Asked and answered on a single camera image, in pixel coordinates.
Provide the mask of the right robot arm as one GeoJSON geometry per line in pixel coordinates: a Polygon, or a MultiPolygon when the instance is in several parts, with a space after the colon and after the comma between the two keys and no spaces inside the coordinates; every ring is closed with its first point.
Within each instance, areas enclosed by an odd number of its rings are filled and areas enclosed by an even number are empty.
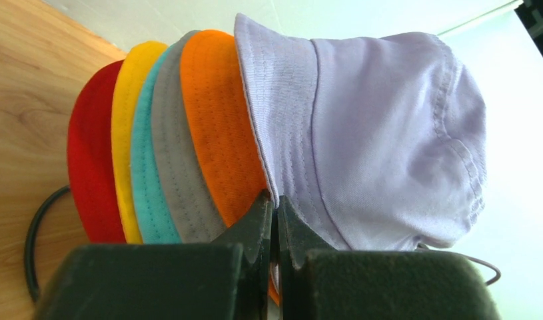
{"type": "Polygon", "coordinates": [[[515,12],[543,57],[543,0],[523,0],[515,12]]]}

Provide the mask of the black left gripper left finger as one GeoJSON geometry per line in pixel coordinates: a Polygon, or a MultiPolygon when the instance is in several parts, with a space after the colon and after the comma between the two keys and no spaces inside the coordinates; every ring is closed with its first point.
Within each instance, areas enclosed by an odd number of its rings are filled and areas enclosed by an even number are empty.
{"type": "Polygon", "coordinates": [[[84,245],[64,259],[35,319],[266,319],[273,203],[261,191],[210,243],[84,245]]]}

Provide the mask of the grey hat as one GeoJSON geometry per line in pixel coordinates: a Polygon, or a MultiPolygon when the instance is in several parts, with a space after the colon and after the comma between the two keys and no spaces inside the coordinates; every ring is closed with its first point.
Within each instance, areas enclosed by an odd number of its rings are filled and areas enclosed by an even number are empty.
{"type": "Polygon", "coordinates": [[[183,243],[210,243],[226,226],[201,172],[181,89],[180,62],[190,31],[163,54],[151,107],[153,151],[171,221],[183,243]]]}

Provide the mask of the lavender hat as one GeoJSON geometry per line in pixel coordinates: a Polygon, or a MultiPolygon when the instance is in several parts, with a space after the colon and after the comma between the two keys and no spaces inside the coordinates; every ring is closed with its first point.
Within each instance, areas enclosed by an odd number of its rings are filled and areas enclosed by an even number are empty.
{"type": "Polygon", "coordinates": [[[486,105],[437,36],[234,38],[274,203],[338,250],[449,248],[484,208],[486,105]]]}

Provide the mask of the orange hat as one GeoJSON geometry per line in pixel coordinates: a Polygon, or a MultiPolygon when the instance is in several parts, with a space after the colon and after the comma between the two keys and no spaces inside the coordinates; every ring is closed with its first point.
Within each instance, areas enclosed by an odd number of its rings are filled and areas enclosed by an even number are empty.
{"type": "Polygon", "coordinates": [[[267,188],[234,37],[217,30],[193,35],[181,55],[180,78],[203,177],[220,216],[230,227],[267,188]]]}

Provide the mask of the yellow bucket hat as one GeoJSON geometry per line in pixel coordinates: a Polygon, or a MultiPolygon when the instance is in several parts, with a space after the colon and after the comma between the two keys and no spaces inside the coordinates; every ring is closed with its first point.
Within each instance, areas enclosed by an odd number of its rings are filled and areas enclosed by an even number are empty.
{"type": "Polygon", "coordinates": [[[134,46],[122,62],[111,110],[111,151],[119,217],[127,243],[142,244],[131,185],[131,133],[137,100],[147,75],[168,48],[158,41],[134,46]]]}

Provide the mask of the red bucket hat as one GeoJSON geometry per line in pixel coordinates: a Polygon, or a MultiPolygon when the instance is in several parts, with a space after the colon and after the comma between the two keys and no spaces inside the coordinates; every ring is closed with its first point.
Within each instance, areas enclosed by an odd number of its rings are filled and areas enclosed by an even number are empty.
{"type": "Polygon", "coordinates": [[[111,147],[113,93],[122,61],[98,70],[74,104],[67,135],[71,193],[92,243],[125,243],[111,147]]]}

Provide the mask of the light blue bucket hat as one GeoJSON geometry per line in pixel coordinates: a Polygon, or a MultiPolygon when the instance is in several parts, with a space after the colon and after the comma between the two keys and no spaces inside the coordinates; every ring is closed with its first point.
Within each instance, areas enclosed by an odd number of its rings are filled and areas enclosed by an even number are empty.
{"type": "Polygon", "coordinates": [[[163,193],[153,150],[153,93],[171,46],[154,60],[137,99],[131,133],[131,181],[135,215],[145,244],[176,244],[181,237],[163,193]]]}

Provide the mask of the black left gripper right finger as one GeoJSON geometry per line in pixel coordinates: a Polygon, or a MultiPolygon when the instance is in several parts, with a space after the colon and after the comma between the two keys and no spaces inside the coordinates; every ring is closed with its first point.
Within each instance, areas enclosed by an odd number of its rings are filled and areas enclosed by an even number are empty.
{"type": "Polygon", "coordinates": [[[339,251],[277,210],[282,319],[498,319],[474,258],[446,251],[339,251]]]}

